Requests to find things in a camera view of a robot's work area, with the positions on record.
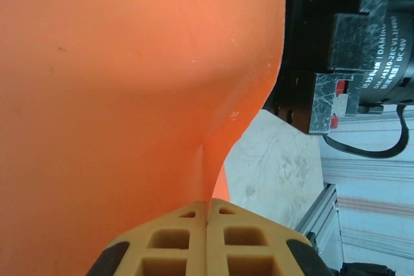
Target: black cable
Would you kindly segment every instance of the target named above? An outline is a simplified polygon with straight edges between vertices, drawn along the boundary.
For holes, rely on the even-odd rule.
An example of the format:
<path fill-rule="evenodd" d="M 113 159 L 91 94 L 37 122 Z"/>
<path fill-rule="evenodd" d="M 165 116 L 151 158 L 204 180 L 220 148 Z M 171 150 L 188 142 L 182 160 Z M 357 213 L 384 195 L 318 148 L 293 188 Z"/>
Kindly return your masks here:
<path fill-rule="evenodd" d="M 358 156 L 363 156 L 366 158 L 392 158 L 398 154 L 400 154 L 408 144 L 409 140 L 409 131 L 404 119 L 404 109 L 406 108 L 405 105 L 398 105 L 397 106 L 397 114 L 400 119 L 401 123 L 401 136 L 400 140 L 394 145 L 394 147 L 384 150 L 384 151 L 366 151 L 359 148 L 351 147 L 350 145 L 345 145 L 344 143 L 337 142 L 336 140 L 332 139 L 328 135 L 323 135 L 323 139 L 325 142 L 330 145 L 332 148 L 342 151 L 345 153 L 350 153 Z"/>

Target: orange plastic cover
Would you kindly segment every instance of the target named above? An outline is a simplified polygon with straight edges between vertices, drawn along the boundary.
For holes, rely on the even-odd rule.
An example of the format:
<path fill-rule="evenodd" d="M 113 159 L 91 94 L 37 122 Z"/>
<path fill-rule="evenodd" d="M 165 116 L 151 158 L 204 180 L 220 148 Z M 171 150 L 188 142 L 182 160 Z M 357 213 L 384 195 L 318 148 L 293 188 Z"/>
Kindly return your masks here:
<path fill-rule="evenodd" d="M 211 199 L 278 73 L 285 0 L 0 0 L 0 271 L 81 275 Z"/>

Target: white wall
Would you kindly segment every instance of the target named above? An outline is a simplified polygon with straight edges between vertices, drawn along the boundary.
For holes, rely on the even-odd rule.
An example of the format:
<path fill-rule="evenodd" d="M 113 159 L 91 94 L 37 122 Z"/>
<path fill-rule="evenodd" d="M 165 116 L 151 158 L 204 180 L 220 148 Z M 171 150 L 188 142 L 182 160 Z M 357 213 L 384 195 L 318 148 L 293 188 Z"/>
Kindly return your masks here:
<path fill-rule="evenodd" d="M 405 117 L 414 133 L 414 107 Z M 330 136 L 359 148 L 387 149 L 400 136 L 395 106 L 379 116 L 342 119 Z M 414 139 L 387 160 L 341 153 L 322 139 L 320 148 L 324 181 L 336 184 L 338 192 L 345 260 L 414 275 Z"/>

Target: concrete floor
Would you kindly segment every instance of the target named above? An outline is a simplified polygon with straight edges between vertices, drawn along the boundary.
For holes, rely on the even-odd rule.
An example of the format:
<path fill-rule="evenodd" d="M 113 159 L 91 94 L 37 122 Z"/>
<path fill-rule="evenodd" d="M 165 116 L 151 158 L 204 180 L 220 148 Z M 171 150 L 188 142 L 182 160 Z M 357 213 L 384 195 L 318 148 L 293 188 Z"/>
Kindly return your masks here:
<path fill-rule="evenodd" d="M 234 204 L 294 228 L 323 189 L 318 139 L 260 111 L 225 161 Z"/>

